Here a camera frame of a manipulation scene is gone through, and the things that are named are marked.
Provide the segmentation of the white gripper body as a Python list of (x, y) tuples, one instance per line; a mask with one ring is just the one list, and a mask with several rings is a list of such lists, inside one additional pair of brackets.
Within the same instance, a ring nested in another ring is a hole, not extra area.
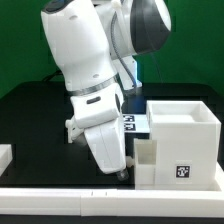
[(126, 168), (123, 116), (84, 131), (89, 148), (100, 170), (105, 174)]

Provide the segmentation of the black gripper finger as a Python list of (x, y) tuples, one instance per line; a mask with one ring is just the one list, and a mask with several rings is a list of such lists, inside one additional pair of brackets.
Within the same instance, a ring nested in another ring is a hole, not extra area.
[(119, 181), (127, 180), (129, 178), (128, 170), (123, 169), (123, 170), (119, 171), (117, 173), (117, 178), (118, 178)]

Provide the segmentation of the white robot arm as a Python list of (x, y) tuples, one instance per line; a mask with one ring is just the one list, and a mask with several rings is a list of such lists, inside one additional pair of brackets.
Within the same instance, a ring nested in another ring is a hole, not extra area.
[(113, 61), (163, 46), (171, 32), (164, 0), (51, 0), (41, 18), (73, 106), (68, 141), (84, 136), (100, 170), (127, 179), (123, 92), (137, 84), (125, 86)]

